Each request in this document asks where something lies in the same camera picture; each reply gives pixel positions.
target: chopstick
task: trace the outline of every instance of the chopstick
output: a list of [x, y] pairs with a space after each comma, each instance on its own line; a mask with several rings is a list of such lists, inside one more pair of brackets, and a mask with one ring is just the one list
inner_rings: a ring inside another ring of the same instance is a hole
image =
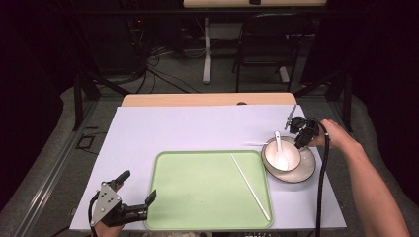
[[243, 180], [246, 182], [247, 187], [249, 188], [250, 192], [253, 195], [253, 198], [255, 198], [256, 202], [258, 202], [259, 207], [261, 208], [263, 214], [265, 215], [266, 219], [269, 221], [271, 220], [271, 218], [269, 217], [268, 213], [266, 212], [265, 208], [263, 207], [263, 205], [259, 202], [258, 197], [256, 196], [255, 192], [253, 192], [252, 187], [250, 186], [249, 182], [247, 181], [246, 177], [244, 176], [243, 172], [240, 169], [240, 166], [237, 164], [237, 161], [234, 159], [234, 156], [232, 154], [230, 154], [231, 158], [234, 161], [234, 164], [236, 165], [238, 171], [240, 171], [241, 177], [243, 177]]

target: white tabletop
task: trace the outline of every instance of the white tabletop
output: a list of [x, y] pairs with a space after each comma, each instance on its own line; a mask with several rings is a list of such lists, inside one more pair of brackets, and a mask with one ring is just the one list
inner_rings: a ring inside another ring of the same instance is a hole
[[[205, 107], [119, 107], [93, 168], [88, 186], [70, 229], [90, 230], [89, 201], [104, 181], [125, 170], [131, 176], [118, 194], [127, 205], [143, 204], [149, 194], [154, 159], [162, 151], [257, 150], [246, 142], [266, 142], [274, 131], [284, 131], [293, 105], [246, 105]], [[300, 106], [295, 116], [303, 116]], [[298, 230], [315, 227], [320, 156], [311, 148], [316, 169], [311, 178], [287, 184], [267, 173], [274, 222], [270, 229]], [[323, 187], [322, 228], [346, 227], [330, 182]], [[144, 223], [127, 224], [125, 230], [147, 231]]]

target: desk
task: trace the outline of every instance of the desk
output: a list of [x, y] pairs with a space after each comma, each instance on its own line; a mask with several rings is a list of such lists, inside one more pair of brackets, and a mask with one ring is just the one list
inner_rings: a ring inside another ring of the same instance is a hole
[[[326, 5], [326, 0], [261, 0], [260, 5], [250, 4], [249, 0], [184, 0], [185, 8], [249, 8], [249, 7], [322, 7]], [[229, 32], [227, 37], [237, 38], [241, 25], [228, 24], [225, 28], [221, 27], [222, 32]], [[204, 62], [203, 83], [210, 83], [211, 55], [210, 55], [210, 20], [205, 18], [205, 40], [206, 58]]]
[[[248, 105], [235, 106], [240, 102]], [[119, 195], [123, 203], [141, 204], [148, 196], [154, 160], [160, 152], [260, 151], [261, 146], [249, 146], [245, 142], [264, 142], [274, 136], [275, 130], [284, 129], [294, 104], [295, 99], [289, 93], [126, 96], [112, 121], [70, 229], [90, 230], [88, 204], [101, 182], [130, 170], [131, 176], [119, 190]], [[303, 116], [301, 107], [297, 107], [294, 115]], [[316, 159], [316, 170], [308, 180], [288, 184], [267, 173], [274, 213], [273, 224], [268, 230], [315, 227], [321, 160], [317, 149], [311, 149]], [[323, 187], [321, 223], [322, 228], [346, 227], [327, 176]], [[143, 222], [127, 224], [125, 230], [148, 231]]]

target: black chair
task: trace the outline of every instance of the black chair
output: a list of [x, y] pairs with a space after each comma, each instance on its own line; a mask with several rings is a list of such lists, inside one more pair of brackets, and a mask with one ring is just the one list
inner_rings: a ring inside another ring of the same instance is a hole
[[240, 84], [240, 67], [291, 66], [290, 90], [301, 40], [311, 29], [311, 20], [303, 14], [258, 14], [247, 19], [238, 39], [233, 65], [236, 92]]

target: light green cutting board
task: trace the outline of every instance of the light green cutting board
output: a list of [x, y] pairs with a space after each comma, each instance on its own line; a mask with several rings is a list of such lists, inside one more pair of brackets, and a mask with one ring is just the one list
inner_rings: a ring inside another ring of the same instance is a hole
[[273, 221], [265, 167], [257, 151], [162, 152], [155, 161], [150, 190], [157, 190], [145, 221], [150, 230], [265, 229]]

